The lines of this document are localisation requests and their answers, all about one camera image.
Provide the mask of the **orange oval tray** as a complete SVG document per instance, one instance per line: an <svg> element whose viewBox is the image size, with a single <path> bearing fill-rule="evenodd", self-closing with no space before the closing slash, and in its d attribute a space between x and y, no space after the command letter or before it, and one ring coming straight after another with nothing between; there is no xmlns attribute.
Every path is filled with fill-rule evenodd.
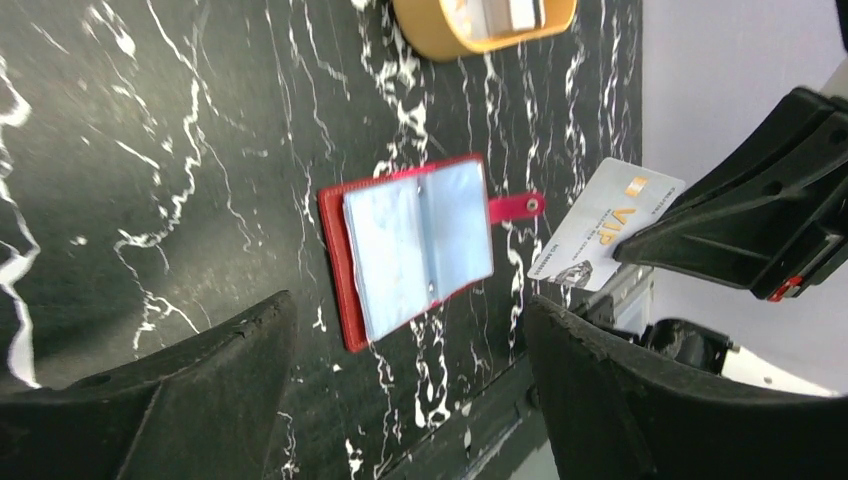
<svg viewBox="0 0 848 480"><path fill-rule="evenodd" d="M433 61L448 62L464 56L482 55L560 34L571 25L578 5L573 0L543 0L546 19L541 27L474 38L453 19L448 2L395 0L391 3L407 43L421 56Z"/></svg>

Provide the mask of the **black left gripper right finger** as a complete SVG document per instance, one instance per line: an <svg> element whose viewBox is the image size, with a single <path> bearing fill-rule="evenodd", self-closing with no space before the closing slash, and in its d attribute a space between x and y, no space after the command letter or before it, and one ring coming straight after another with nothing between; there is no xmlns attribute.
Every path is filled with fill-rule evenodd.
<svg viewBox="0 0 848 480"><path fill-rule="evenodd" d="M563 479L843 479L847 400L739 383L534 297L524 335Z"/></svg>

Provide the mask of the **red card holder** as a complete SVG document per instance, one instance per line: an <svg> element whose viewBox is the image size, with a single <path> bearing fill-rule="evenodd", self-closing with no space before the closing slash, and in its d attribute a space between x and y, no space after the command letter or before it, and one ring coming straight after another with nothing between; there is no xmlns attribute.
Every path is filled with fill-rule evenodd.
<svg viewBox="0 0 848 480"><path fill-rule="evenodd" d="M546 208L536 192L489 196L480 154L327 187L317 201L352 353L491 277L492 225Z"/></svg>

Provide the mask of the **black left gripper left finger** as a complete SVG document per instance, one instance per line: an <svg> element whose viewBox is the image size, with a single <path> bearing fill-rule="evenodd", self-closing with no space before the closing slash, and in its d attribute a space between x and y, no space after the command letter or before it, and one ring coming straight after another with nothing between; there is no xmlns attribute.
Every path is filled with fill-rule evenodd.
<svg viewBox="0 0 848 480"><path fill-rule="evenodd" d="M5 479L259 479L297 337L291 294L63 389L1 399Z"/></svg>

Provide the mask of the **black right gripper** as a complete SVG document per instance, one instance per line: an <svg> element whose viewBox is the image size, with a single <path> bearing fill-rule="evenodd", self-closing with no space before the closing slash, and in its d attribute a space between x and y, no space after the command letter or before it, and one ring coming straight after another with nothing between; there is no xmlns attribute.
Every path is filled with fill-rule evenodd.
<svg viewBox="0 0 848 480"><path fill-rule="evenodd" d="M779 302L847 260L847 101L797 87L615 260Z"/></svg>

